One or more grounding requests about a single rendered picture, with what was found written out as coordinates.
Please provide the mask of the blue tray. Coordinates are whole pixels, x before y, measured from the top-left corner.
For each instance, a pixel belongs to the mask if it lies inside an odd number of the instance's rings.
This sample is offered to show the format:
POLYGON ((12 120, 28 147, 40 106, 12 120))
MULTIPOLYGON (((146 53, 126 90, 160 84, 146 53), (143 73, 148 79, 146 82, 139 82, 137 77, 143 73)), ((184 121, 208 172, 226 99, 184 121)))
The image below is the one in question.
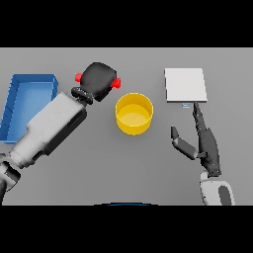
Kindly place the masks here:
POLYGON ((15 144, 32 117, 56 97, 57 87, 54 74, 13 74, 0 121, 0 142, 15 144))

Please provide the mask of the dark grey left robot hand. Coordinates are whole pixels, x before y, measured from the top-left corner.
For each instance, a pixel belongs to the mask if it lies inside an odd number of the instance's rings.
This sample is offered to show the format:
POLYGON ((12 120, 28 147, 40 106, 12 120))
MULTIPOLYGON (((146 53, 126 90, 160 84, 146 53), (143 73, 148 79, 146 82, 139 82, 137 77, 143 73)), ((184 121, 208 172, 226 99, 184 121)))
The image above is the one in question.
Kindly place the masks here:
POLYGON ((71 95, 88 105, 94 100, 101 102, 113 89, 116 78, 115 69, 102 62, 93 62, 78 76, 79 86, 71 89, 71 95))

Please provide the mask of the yellow bowl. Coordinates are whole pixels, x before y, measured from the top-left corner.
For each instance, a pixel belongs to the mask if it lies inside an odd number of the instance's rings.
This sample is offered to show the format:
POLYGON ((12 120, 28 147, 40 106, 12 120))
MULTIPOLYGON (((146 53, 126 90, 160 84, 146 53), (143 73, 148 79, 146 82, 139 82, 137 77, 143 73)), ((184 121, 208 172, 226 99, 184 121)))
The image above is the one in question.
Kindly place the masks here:
POLYGON ((127 93, 115 105, 116 123, 128 135, 145 133, 151 125, 153 113, 152 102, 141 93, 127 93))

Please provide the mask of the pale square measuring scale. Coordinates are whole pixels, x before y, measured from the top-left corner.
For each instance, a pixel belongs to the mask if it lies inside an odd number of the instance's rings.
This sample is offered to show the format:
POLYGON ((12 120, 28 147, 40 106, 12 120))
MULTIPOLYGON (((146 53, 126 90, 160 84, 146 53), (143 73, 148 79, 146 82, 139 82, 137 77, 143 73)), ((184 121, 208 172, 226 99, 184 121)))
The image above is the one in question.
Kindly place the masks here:
POLYGON ((166 68, 164 76, 168 103, 186 105, 208 101, 204 72, 201 68, 166 68))

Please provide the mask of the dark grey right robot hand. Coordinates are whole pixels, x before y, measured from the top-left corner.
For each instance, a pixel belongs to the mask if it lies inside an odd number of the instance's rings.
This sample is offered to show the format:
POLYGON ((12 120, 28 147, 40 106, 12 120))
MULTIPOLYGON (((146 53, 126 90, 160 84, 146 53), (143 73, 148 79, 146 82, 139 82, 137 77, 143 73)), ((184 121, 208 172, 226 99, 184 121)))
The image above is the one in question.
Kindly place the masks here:
POLYGON ((194 103, 193 117, 199 138, 199 149, 184 140, 174 126, 171 126, 172 145, 191 160, 200 159, 201 165, 208 171, 209 177, 221 175, 216 139, 209 127, 206 127, 199 103, 194 103))

